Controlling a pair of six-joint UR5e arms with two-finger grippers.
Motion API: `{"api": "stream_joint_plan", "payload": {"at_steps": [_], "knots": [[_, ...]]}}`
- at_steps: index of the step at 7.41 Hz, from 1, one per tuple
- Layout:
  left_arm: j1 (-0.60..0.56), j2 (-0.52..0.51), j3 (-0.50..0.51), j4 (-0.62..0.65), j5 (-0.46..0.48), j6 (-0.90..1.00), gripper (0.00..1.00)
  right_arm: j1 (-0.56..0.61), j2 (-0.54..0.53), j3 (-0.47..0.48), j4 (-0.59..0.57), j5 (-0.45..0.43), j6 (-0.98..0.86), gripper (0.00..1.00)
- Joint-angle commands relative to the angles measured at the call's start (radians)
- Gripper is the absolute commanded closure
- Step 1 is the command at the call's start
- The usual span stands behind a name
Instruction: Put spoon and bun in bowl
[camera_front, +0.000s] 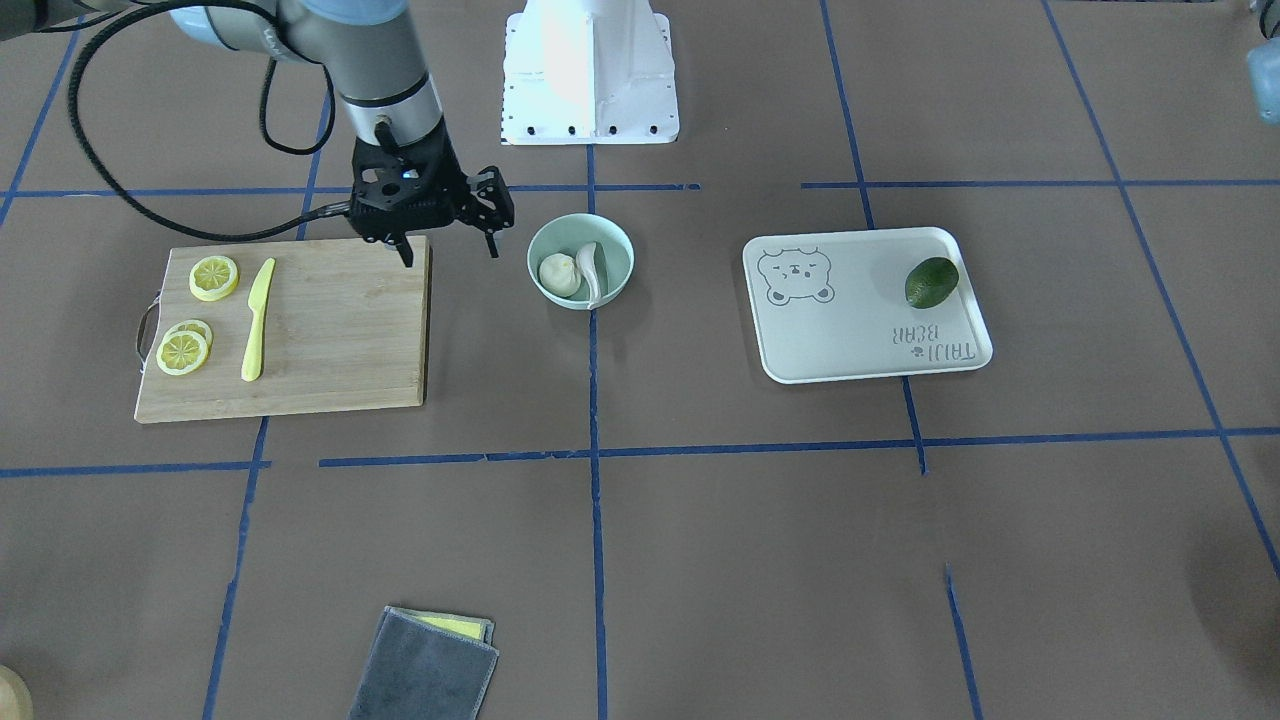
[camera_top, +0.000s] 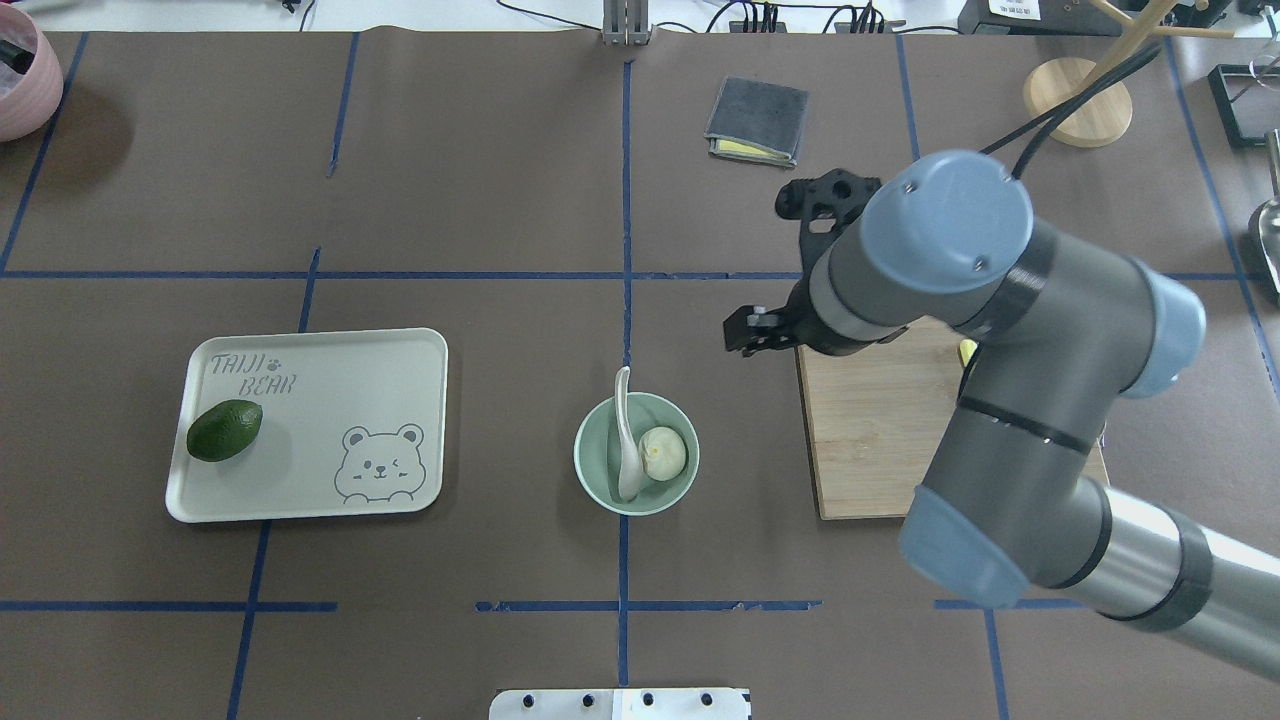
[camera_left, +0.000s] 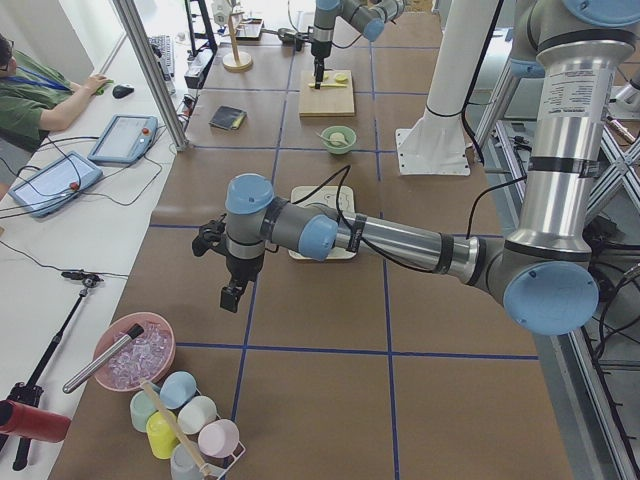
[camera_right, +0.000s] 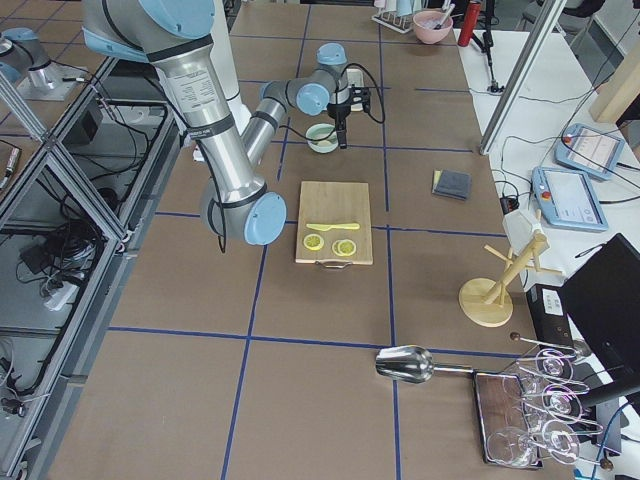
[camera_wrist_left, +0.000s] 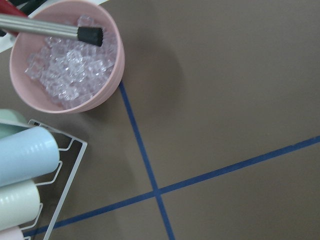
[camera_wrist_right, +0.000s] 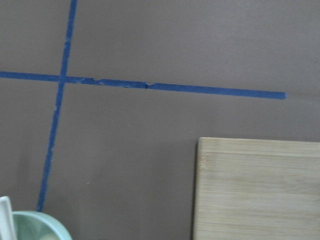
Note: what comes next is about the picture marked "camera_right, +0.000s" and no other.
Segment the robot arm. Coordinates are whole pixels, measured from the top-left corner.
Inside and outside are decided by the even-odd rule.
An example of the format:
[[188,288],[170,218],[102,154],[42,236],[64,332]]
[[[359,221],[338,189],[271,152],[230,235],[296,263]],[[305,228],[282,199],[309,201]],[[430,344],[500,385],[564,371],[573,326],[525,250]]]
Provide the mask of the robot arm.
[[163,73],[164,92],[210,170],[202,221],[222,240],[273,242],[284,227],[286,204],[255,168],[293,109],[329,113],[339,143],[346,143],[350,92],[343,46],[321,46],[307,77],[268,83],[256,111],[240,123],[233,115],[242,103],[221,2],[86,1],[83,13],[91,50]]

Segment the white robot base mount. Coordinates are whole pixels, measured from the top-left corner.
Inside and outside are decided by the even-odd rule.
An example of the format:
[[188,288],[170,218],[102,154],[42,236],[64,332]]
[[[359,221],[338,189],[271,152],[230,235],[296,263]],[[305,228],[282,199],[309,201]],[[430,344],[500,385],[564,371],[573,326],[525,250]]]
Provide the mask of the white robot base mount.
[[241,97],[223,2],[214,0],[213,5],[214,23],[211,28],[213,49],[210,57],[227,106],[234,118],[239,134],[242,134],[251,118],[251,111],[244,104]]

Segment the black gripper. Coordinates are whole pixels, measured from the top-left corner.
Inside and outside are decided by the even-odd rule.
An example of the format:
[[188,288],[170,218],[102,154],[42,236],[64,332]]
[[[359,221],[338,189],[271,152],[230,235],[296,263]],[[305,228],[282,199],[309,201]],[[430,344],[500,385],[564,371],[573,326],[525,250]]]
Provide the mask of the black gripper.
[[328,104],[328,115],[334,120],[336,138],[340,149],[347,148],[347,117],[350,115],[350,104],[343,102],[339,104]]

